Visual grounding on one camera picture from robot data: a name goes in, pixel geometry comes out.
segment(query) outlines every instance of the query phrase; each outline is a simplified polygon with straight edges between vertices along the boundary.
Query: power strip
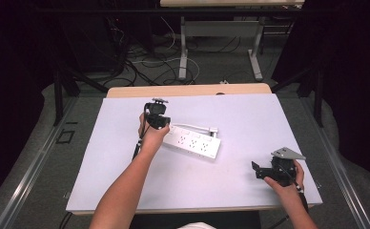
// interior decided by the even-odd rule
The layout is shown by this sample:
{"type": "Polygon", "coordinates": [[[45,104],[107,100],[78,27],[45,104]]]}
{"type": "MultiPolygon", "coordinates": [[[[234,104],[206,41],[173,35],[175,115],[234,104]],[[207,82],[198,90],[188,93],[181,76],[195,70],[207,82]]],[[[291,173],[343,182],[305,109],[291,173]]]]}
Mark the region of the power strip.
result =
{"type": "Polygon", "coordinates": [[[216,159],[220,139],[170,125],[170,132],[164,136],[163,143],[183,152],[216,159]]]}

